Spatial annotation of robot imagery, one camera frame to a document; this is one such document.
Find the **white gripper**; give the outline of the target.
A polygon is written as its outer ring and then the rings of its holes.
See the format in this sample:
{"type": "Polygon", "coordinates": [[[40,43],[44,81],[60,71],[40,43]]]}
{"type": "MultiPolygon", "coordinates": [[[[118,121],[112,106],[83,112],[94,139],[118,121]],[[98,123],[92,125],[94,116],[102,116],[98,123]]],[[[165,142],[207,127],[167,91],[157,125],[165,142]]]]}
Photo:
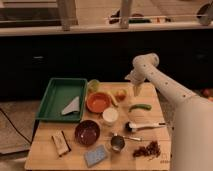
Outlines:
{"type": "Polygon", "coordinates": [[[125,76],[125,79],[129,80],[133,84],[134,96],[139,96],[142,89],[142,83],[145,81],[144,75],[136,69],[133,69],[129,74],[125,76]]]}

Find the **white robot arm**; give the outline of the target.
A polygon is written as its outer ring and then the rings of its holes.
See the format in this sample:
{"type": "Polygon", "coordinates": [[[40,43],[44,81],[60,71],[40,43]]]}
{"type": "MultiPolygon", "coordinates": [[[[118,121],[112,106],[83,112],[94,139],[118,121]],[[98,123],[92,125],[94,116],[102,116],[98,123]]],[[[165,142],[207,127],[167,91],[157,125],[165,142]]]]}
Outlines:
{"type": "Polygon", "coordinates": [[[125,79],[136,94],[149,80],[174,106],[170,171],[213,171],[213,102],[159,71],[158,64],[155,53],[136,56],[125,79]]]}

